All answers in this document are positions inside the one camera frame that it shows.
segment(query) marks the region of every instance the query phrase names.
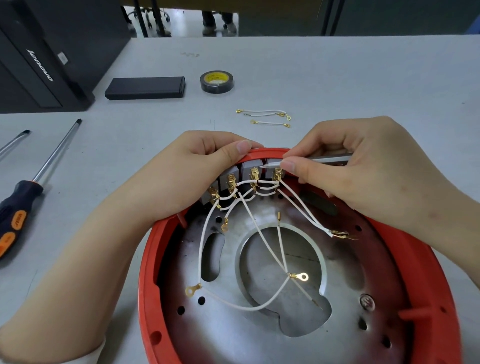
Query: lenovo logo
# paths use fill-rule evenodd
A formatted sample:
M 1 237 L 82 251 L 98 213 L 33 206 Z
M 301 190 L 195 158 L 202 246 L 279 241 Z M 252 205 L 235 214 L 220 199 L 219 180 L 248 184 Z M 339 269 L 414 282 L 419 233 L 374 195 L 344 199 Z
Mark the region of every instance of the lenovo logo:
M 34 59 L 34 61 L 38 64 L 38 66 L 40 67 L 40 69 L 43 71 L 43 73 L 45 74 L 45 76 L 50 80 L 50 81 L 53 81 L 53 78 L 52 76 L 50 76 L 47 72 L 47 70 L 45 69 L 45 67 L 42 66 L 42 64 L 40 63 L 40 61 L 37 59 L 36 55 L 35 55 L 35 52 L 33 52 L 32 50 L 28 50 L 27 49 L 27 52 L 32 56 L 32 58 Z

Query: black electrical tape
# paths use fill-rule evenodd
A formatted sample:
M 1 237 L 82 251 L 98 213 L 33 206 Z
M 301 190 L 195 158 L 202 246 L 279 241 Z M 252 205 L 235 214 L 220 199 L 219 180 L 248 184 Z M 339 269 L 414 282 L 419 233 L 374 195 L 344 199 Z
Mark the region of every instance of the black electrical tape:
M 233 76 L 225 71 L 205 72 L 200 76 L 200 85 L 209 94 L 223 94 L 233 88 Z

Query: red circular base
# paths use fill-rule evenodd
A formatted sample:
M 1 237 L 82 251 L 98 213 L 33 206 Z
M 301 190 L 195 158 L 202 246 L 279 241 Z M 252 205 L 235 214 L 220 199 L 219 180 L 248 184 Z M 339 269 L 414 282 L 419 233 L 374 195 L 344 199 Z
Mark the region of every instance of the red circular base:
M 239 163 L 266 158 L 282 158 L 287 149 L 252 150 Z M 390 250 L 410 300 L 410 308 L 398 312 L 414 326 L 410 364 L 460 364 L 460 328 L 450 288 L 429 246 L 407 233 L 368 219 Z M 165 248 L 178 217 L 157 221 L 148 237 L 138 287 L 140 330 L 150 364 L 181 364 L 168 335 L 156 285 Z

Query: screwdriver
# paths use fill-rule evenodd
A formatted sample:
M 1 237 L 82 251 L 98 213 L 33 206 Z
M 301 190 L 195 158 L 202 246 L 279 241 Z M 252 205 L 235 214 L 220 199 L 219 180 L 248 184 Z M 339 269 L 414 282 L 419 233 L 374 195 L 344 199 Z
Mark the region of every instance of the screwdriver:
M 25 225 L 27 216 L 32 210 L 32 204 L 43 192 L 38 180 L 44 175 L 48 167 L 60 154 L 69 136 L 80 126 L 82 119 L 78 119 L 64 136 L 60 144 L 47 159 L 42 168 L 31 181 L 20 181 L 15 186 L 12 195 L 0 203 L 0 258 L 18 240 Z
M 352 156 L 352 153 L 344 153 L 344 154 L 331 154 L 329 156 L 321 156 L 321 157 L 310 157 L 308 159 L 317 162 L 317 163 L 341 163 L 341 162 L 348 162 Z M 259 168 L 278 168 L 280 167 L 281 161 L 270 162 L 260 166 Z
M 20 134 L 18 134 L 16 137 L 14 137 L 11 141 L 9 141 L 7 144 L 5 144 L 2 148 L 0 148 L 0 155 L 6 151 L 8 148 L 10 148 L 13 144 L 16 143 L 17 140 L 22 138 L 23 136 L 29 135 L 30 130 L 24 130 Z

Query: white table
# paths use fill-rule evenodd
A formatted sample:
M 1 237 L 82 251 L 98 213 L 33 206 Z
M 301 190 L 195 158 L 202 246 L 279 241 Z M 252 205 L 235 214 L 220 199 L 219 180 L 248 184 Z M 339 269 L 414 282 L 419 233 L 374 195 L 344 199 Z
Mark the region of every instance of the white table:
M 210 70 L 234 75 L 223 95 L 200 89 Z M 113 77 L 185 76 L 182 99 L 109 101 Z M 22 244 L 0 262 L 0 325 L 25 300 L 92 209 L 188 129 L 226 130 L 291 147 L 318 121 L 389 115 L 437 167 L 480 200 L 480 36 L 133 39 L 84 113 L 0 115 L 0 145 L 32 133 L 0 160 L 0 191 L 32 178 L 77 118 L 84 120 L 46 185 Z M 284 109 L 292 127 L 251 125 L 235 109 Z M 133 259 L 100 363 L 147 363 L 137 318 L 144 242 Z M 480 293 L 444 257 L 465 363 L 480 355 Z

